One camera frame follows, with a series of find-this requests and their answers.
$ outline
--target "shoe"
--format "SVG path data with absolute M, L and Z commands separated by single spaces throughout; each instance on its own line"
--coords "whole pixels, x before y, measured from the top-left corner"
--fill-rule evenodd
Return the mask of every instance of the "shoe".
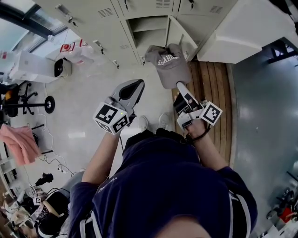
M 139 127 L 139 132 L 143 132 L 148 130 L 149 128 L 149 122 L 145 116 L 140 116 L 138 120 L 138 127 Z
M 169 124 L 169 116 L 165 113 L 161 114 L 158 119 L 158 128 L 167 129 Z

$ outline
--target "white locker cabinet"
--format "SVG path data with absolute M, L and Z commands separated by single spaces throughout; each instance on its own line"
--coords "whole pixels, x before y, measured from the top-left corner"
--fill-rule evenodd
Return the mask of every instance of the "white locker cabinet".
M 70 15 L 78 27 L 89 27 L 98 22 L 118 18 L 110 0 L 60 0 L 60 2 L 59 5 L 55 6 L 58 14 L 61 14 L 66 20 L 69 19 Z
M 115 66 L 119 65 L 119 68 L 138 65 L 137 55 L 132 49 L 124 51 L 109 52 L 107 57 L 113 62 Z
M 168 19 L 168 28 L 166 33 L 165 45 L 175 43 L 181 45 L 186 61 L 191 61 L 196 54 L 197 44 L 172 16 Z
M 125 17 L 169 15 L 174 0 L 118 0 Z
M 119 64 L 138 64 L 131 44 L 125 34 L 120 21 L 112 21 L 109 24 L 97 24 L 92 29 L 84 32 L 92 39 L 91 46 L 98 52 L 103 48 L 103 53 L 111 60 Z
M 198 46 L 218 24 L 216 18 L 199 15 L 178 15 L 177 21 Z
M 189 0 L 181 0 L 179 7 L 179 14 L 182 15 L 203 15 L 203 16 L 215 16 L 227 13 L 231 8 L 231 4 L 237 0 L 193 0 L 193 8 L 191 8 L 191 2 Z

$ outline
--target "wooden slat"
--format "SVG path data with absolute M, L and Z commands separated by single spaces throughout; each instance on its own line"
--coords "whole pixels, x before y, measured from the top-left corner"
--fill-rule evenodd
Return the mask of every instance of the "wooden slat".
M 200 70 L 201 70 L 201 74 L 202 74 L 205 98 L 207 101 L 212 102 L 213 100 L 212 100 L 211 85 L 210 85 L 209 72 L 208 72 L 206 62 L 200 62 Z M 214 127 L 213 126 L 211 127 L 208 134 L 209 134 L 212 142 L 214 142 Z
M 177 88 L 173 88 L 172 89 L 172 99 L 173 99 L 173 102 L 175 101 L 175 99 L 178 96 L 178 94 L 179 94 L 179 90 Z M 177 113 L 176 113 L 176 111 L 174 109 L 175 132 L 183 136 L 184 135 L 184 132 L 181 130 L 180 126 L 178 125 L 177 119 L 178 119 L 178 116 L 177 116 Z
M 203 81 L 201 76 L 201 71 L 198 62 L 190 62 L 190 69 L 192 80 L 194 82 L 194 89 L 195 89 L 195 97 L 198 101 L 204 101 L 204 88 L 203 88 Z
M 191 73 L 191 67 L 190 67 L 190 63 L 187 64 L 189 70 L 190 70 L 190 73 Z M 187 89 L 190 91 L 190 93 L 196 97 L 195 95 L 195 88 L 194 88 L 194 80 L 191 80 L 188 84 L 186 84 L 186 87 Z
M 232 144 L 232 104 L 231 104 L 230 85 L 228 80 L 226 64 L 222 64 L 221 69 L 223 72 L 223 90 L 224 90 L 224 97 L 225 97 L 226 123 L 227 123 L 225 160 L 229 163 L 230 154 L 231 154 L 231 144 Z
M 210 86 L 211 86 L 211 92 L 212 92 L 212 102 L 219 107 L 218 88 L 217 88 L 214 64 L 208 62 L 207 67 L 208 67 Z M 219 123 L 216 123 L 214 125 L 214 145 L 216 149 L 220 151 L 220 124 Z
M 223 83 L 223 72 L 222 72 L 222 63 L 214 63 L 215 75 L 217 80 L 218 88 L 218 98 L 219 98 L 219 107 L 222 109 L 223 113 L 220 116 L 220 119 L 217 123 L 220 123 L 220 155 L 225 158 L 226 150 L 226 135 L 227 135 L 227 120 L 226 120 L 226 109 L 225 109 L 225 94 L 224 94 L 224 83 Z

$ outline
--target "white cabinet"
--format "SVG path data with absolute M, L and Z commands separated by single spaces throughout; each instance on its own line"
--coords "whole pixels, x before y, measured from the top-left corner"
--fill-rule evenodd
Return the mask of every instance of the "white cabinet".
M 295 30 L 290 16 L 268 0 L 238 0 L 200 49 L 197 58 L 238 63 Z
M 179 14 L 218 16 L 230 9 L 231 3 L 237 0 L 193 0 L 193 8 L 189 0 L 181 0 Z
M 199 15 L 178 15 L 177 21 L 198 46 L 218 24 L 216 18 Z
M 118 0 L 125 17 L 168 15 L 174 0 Z
M 165 45 L 171 43 L 181 45 L 186 61 L 192 60 L 196 54 L 197 44 L 195 41 L 174 17 L 169 16 Z
M 97 52 L 119 64 L 138 64 L 131 44 L 110 0 L 36 0 L 48 12 L 61 19 Z
M 150 45 L 167 46 L 170 43 L 181 45 L 187 61 L 192 60 L 196 54 L 195 41 L 172 16 L 129 19 L 128 23 L 141 63 Z

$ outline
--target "vent slot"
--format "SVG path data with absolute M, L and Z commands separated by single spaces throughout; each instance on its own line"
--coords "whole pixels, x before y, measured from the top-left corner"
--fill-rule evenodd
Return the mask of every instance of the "vent slot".
M 122 46 L 120 46 L 120 48 L 121 48 L 122 50 L 124 50 L 124 49 L 129 49 L 129 45 L 122 45 Z
M 213 6 L 211 9 L 210 9 L 210 12 L 211 13 L 217 13 L 217 14 L 220 14 L 220 12 L 222 11 L 223 7 L 219 7 L 219 6 Z
M 106 8 L 106 9 L 98 11 L 98 14 L 100 15 L 101 18 L 103 18 L 103 17 L 107 17 L 107 16 L 112 16 L 113 11 L 111 8 Z
M 156 0 L 156 8 L 169 8 L 170 0 Z

